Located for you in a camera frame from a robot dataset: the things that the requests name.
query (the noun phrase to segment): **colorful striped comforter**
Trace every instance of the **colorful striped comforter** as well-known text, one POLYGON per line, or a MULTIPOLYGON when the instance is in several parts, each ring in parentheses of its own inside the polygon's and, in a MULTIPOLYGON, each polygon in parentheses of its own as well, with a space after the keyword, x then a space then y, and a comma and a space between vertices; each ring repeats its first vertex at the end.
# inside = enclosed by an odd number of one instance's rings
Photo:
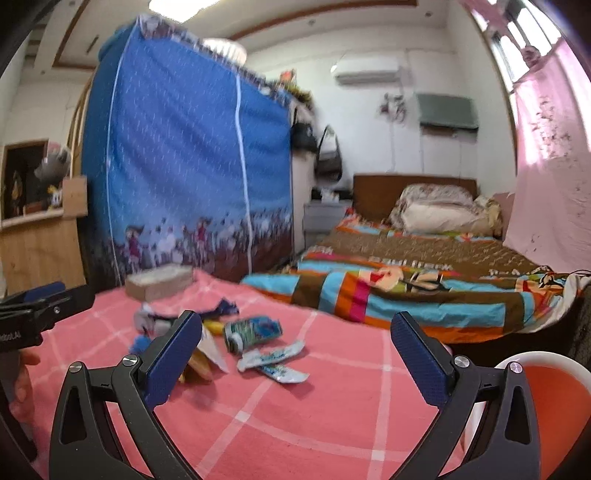
POLYGON ((556 274, 493 238, 409 235, 346 218, 296 268, 243 283, 290 304, 389 328, 408 311, 444 343, 476 343, 558 322, 589 279, 556 274))

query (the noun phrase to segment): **wooden shelf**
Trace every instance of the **wooden shelf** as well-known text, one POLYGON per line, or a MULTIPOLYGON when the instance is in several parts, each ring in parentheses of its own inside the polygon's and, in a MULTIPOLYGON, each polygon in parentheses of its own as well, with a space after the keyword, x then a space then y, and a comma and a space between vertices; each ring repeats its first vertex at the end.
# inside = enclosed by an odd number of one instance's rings
POLYGON ((39 222, 51 218, 59 218, 63 215, 64 209, 57 208, 53 210, 45 210, 43 212, 30 213, 29 215, 21 215, 20 217, 9 218, 7 220, 2 220, 2 223, 0 223, 0 231, 6 230, 7 228, 13 226, 25 225, 26 223, 39 222))

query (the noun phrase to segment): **cardboard box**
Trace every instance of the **cardboard box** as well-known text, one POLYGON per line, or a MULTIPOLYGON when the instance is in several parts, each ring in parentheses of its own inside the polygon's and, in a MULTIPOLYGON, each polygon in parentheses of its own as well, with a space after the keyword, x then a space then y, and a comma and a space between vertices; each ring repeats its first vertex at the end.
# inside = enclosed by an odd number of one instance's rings
POLYGON ((87 181, 85 176, 64 179, 62 184, 64 218, 88 215, 87 181))
POLYGON ((171 297, 191 283, 193 267, 165 265, 127 276, 125 293, 135 300, 151 302, 171 297))

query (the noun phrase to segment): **blue gripper pad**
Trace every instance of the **blue gripper pad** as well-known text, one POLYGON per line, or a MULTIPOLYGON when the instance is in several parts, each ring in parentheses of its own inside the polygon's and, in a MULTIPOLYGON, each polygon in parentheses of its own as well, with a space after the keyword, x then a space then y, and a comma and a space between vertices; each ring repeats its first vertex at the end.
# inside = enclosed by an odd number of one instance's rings
POLYGON ((449 399, 454 378, 454 370, 449 362, 451 355, 439 341, 427 337, 408 312, 394 316, 390 335, 425 402, 442 408, 449 399))
POLYGON ((201 341, 202 329, 201 317, 195 312, 186 311, 173 323, 166 335, 154 340, 141 355, 141 387, 144 402, 150 410, 168 400, 201 341))
POLYGON ((52 295, 61 293, 65 290, 66 286, 62 282, 56 281, 55 283, 50 283, 49 285, 44 285, 42 287, 28 290, 22 300, 25 303, 34 302, 37 300, 46 299, 47 297, 51 297, 52 295))

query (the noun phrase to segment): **metal screw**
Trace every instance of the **metal screw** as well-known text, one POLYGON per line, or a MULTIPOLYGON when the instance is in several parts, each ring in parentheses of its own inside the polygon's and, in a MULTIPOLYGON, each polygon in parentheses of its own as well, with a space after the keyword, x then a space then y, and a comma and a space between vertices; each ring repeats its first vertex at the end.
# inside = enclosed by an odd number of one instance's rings
POLYGON ((73 374, 78 373, 80 370, 82 370, 82 363, 74 362, 70 365, 70 368, 68 370, 70 370, 70 372, 73 374))
POLYGON ((509 368, 511 368, 511 371, 516 374, 520 374, 523 371, 523 367, 521 366, 521 364, 518 364, 517 362, 511 362, 509 364, 509 368))
POLYGON ((138 362, 139 358, 137 355, 125 355, 123 357, 123 364, 126 367, 132 367, 138 362))
POLYGON ((468 368, 470 361, 465 356, 457 356, 453 359, 453 362, 460 368, 468 368))

